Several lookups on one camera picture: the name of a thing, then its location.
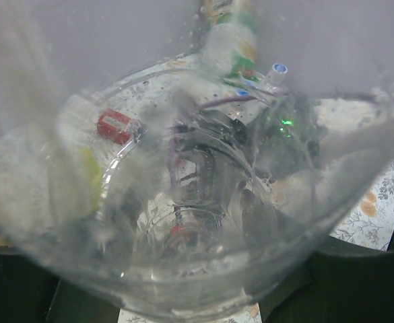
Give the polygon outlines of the red toothpaste box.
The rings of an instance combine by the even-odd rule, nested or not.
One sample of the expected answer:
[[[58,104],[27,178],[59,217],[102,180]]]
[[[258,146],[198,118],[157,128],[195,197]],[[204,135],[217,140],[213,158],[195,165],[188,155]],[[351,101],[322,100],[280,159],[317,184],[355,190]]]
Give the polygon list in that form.
[[[96,127],[98,134],[105,139],[124,145],[138,134],[141,123],[109,108],[100,115]]]

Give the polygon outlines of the yellow squeeze bottle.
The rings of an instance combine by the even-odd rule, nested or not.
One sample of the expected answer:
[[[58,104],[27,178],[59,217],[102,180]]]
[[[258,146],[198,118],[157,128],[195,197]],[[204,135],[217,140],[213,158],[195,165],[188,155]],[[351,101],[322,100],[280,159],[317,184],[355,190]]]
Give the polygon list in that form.
[[[103,169],[99,165],[96,156],[89,147],[82,147],[80,156],[84,169],[85,181],[90,189],[91,212],[99,208],[101,199],[101,186],[103,178]]]

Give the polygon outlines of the blue white bottle cap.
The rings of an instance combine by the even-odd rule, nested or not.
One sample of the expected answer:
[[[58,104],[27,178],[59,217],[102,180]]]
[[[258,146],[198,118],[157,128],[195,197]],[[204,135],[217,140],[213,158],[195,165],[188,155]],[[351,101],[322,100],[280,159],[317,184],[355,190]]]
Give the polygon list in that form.
[[[245,89],[237,88],[236,95],[237,96],[249,96],[249,92],[246,91]]]
[[[286,74],[286,73],[288,72],[288,68],[287,68],[284,64],[282,64],[282,63],[275,63],[275,64],[272,66],[272,69],[273,69],[277,74],[280,74],[280,75],[284,75],[284,74]]]

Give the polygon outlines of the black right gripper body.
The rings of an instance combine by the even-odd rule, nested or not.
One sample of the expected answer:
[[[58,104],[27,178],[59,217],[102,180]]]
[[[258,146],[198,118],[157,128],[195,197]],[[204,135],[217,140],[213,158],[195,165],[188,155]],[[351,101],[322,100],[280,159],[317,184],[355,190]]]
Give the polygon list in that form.
[[[169,174],[176,209],[226,208],[234,199],[270,205],[267,184],[318,158],[317,127],[286,112],[232,118],[203,110],[173,131]]]

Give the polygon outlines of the green chips bag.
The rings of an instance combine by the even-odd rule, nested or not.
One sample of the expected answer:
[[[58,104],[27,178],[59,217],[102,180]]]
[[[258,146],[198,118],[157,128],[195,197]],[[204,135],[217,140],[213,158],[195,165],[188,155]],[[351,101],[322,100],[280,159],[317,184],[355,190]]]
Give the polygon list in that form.
[[[199,58],[225,79],[258,82],[257,25],[252,1],[204,1],[206,33]]]

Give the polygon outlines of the clear plastic bottle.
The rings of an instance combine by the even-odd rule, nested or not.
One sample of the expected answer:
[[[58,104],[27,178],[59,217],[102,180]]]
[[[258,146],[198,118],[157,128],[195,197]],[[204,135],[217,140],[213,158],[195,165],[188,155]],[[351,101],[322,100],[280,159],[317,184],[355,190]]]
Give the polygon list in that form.
[[[394,1],[0,1],[0,234],[126,310],[255,302],[394,159]]]
[[[270,92],[279,92],[282,90],[282,83],[286,77],[286,74],[277,74],[271,67],[267,75],[263,79],[264,89]]]

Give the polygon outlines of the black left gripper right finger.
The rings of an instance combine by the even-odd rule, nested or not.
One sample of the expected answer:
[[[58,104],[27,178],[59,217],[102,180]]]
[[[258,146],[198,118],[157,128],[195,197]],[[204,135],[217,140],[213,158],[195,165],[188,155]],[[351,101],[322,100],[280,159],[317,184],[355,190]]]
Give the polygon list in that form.
[[[328,238],[259,308],[263,322],[394,322],[394,250]]]

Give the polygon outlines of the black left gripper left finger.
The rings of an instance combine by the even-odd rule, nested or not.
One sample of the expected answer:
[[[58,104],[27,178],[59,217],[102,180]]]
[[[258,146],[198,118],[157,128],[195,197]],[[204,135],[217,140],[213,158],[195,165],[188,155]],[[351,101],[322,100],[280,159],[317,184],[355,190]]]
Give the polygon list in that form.
[[[117,322],[118,307],[0,247],[0,322]]]

